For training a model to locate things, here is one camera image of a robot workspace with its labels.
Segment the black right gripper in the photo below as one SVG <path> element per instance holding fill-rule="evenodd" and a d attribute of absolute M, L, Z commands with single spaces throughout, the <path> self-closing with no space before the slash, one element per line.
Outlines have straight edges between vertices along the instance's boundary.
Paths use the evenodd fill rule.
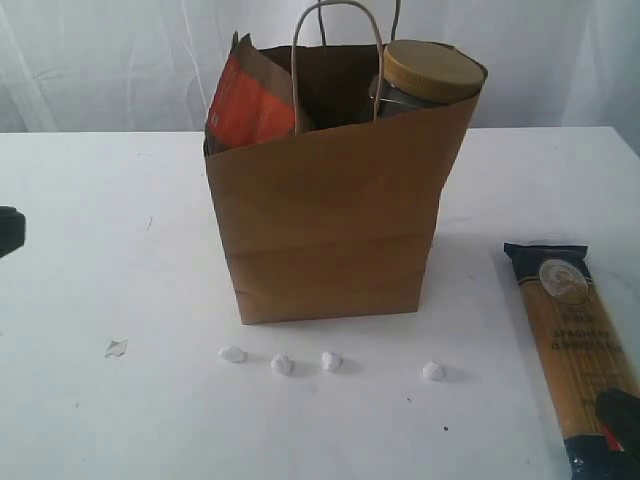
<path fill-rule="evenodd" d="M 596 398 L 596 416 L 620 445 L 639 444 L 639 398 L 607 389 Z"/>

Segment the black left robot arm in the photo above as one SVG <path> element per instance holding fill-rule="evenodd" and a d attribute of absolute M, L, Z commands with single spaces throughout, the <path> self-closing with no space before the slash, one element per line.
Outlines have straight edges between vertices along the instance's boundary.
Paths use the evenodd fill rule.
<path fill-rule="evenodd" d="M 0 207 L 0 258 L 20 249 L 26 238 L 26 218 L 12 206 Z"/>

